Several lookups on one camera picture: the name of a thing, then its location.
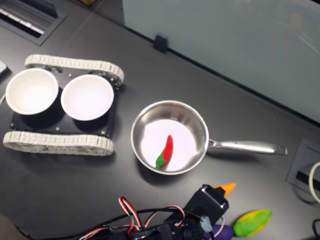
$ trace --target toy chili pepper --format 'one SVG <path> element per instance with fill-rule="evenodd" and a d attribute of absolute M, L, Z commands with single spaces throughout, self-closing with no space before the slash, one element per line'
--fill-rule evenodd
<path fill-rule="evenodd" d="M 168 138 L 166 139 L 166 144 L 162 153 L 160 154 L 160 156 L 158 156 L 158 158 L 155 161 L 155 168 L 160 169 L 167 166 L 168 163 L 170 162 L 173 151 L 174 151 L 174 142 L 172 140 L 172 136 L 169 135 Z"/>

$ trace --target black table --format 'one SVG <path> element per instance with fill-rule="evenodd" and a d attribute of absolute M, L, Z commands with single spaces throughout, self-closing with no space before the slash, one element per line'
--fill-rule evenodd
<path fill-rule="evenodd" d="M 320 208 L 299 200 L 286 177 L 302 138 L 320 144 L 319 128 L 175 55 L 155 51 L 149 42 L 93 13 L 97 5 L 87 9 L 72 0 L 54 2 L 67 18 L 41 47 L 0 27 L 0 59 L 12 70 L 1 80 L 0 95 L 31 54 L 119 65 L 125 80 L 117 104 L 115 153 L 29 154 L 1 144 L 1 213 L 35 238 L 59 237 L 123 214 L 119 196 L 136 209 L 183 207 L 204 183 L 235 182 L 228 197 L 227 224 L 247 211 L 270 209 L 271 221 L 252 239 L 298 240 L 312 235 L 311 222 L 319 217 Z M 289 154 L 217 153 L 186 174 L 154 174 L 136 159 L 130 130 L 138 113 L 160 100 L 178 100 L 197 109 L 215 140 L 272 142 L 286 145 Z M 10 130 L 12 114 L 6 103 L 0 106 L 0 136 Z"/>

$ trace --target white bowl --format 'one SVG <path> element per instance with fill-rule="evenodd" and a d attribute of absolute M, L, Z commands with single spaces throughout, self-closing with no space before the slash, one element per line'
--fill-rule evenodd
<path fill-rule="evenodd" d="M 5 90 L 9 107 L 18 114 L 33 115 L 48 109 L 57 98 L 55 76 L 41 68 L 23 70 L 15 75 Z"/>
<path fill-rule="evenodd" d="M 111 84 L 103 77 L 81 75 L 65 86 L 61 105 L 73 119 L 89 121 L 105 114 L 110 109 L 114 96 Z"/>

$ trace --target saucepan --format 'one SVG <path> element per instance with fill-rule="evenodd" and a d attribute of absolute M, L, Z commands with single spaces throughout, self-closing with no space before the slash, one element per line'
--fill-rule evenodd
<path fill-rule="evenodd" d="M 156 160 L 164 150 L 168 136 L 173 152 L 167 166 L 156 169 Z M 196 167 L 207 152 L 226 148 L 260 154 L 286 155 L 285 146 L 261 141 L 216 141 L 209 139 L 207 125 L 191 106 L 165 100 L 147 106 L 135 119 L 131 144 L 139 161 L 150 170 L 178 175 Z"/>

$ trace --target white cable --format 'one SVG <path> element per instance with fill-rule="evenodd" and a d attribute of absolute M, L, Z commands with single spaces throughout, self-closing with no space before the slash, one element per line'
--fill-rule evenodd
<path fill-rule="evenodd" d="M 320 167 L 320 162 L 317 162 L 313 167 L 311 168 L 310 174 L 309 174 L 309 189 L 311 192 L 311 195 L 314 197 L 314 199 L 320 203 L 320 198 L 317 196 L 315 189 L 314 189 L 314 175 L 316 169 Z"/>
<path fill-rule="evenodd" d="M 217 237 L 217 236 L 222 232 L 222 230 L 224 229 L 224 226 L 225 226 L 225 218 L 222 216 L 221 219 L 222 219 L 221 227 L 220 227 L 219 231 L 216 232 L 216 234 L 214 235 L 214 237 Z"/>
<path fill-rule="evenodd" d="M 6 99 L 6 94 L 3 94 L 3 96 L 0 98 L 0 105 L 3 103 L 5 99 Z"/>
<path fill-rule="evenodd" d="M 86 238 L 92 236 L 93 234 L 96 234 L 97 232 L 100 232 L 101 230 L 104 230 L 104 229 L 109 229 L 109 227 L 100 227 L 100 228 L 97 228 L 97 229 L 95 229 L 93 231 L 90 231 L 86 235 L 80 237 L 79 240 L 86 239 Z"/>

